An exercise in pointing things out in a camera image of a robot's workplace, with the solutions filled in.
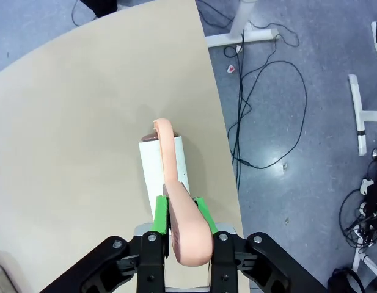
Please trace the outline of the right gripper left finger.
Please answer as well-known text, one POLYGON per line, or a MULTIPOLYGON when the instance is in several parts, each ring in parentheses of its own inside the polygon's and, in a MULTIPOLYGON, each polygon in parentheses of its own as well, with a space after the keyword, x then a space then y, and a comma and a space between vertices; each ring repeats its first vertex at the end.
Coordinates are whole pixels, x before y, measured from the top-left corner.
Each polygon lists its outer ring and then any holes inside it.
POLYGON ((158 196, 149 231, 130 241, 119 236, 106 238, 42 292, 114 292, 135 275, 136 292, 164 292, 168 230, 168 199, 158 196))

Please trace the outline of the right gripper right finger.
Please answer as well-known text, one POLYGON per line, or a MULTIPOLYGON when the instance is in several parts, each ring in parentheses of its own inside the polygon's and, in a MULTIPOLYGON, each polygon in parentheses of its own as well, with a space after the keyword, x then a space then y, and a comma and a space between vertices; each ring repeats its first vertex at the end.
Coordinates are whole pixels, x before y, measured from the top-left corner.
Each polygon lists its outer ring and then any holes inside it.
POLYGON ((203 198, 194 199, 213 233, 210 292, 238 292, 238 273, 262 292, 326 292, 327 289, 263 232, 246 239, 217 228, 203 198))

